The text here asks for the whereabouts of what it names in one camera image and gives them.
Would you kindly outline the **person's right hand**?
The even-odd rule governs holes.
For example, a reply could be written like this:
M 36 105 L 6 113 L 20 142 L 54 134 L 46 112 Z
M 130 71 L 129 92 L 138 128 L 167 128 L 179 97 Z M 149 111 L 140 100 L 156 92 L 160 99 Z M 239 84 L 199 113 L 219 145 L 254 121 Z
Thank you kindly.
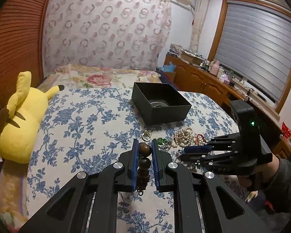
M 274 154 L 272 155 L 272 162 L 255 166 L 251 175 L 237 176 L 238 181 L 242 187 L 250 191 L 257 191 L 262 188 L 263 184 L 268 182 L 278 171 L 280 160 Z

